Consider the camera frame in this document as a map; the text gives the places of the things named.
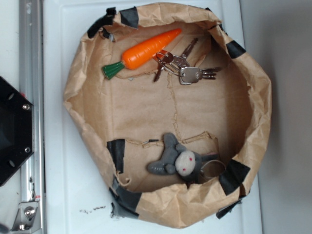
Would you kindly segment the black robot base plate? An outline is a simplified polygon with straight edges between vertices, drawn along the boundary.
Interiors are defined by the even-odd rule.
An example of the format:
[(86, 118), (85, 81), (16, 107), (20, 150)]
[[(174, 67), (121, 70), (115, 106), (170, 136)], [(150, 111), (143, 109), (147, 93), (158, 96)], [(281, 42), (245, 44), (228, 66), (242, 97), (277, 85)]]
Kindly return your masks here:
[(0, 78), (0, 185), (33, 154), (33, 105)]

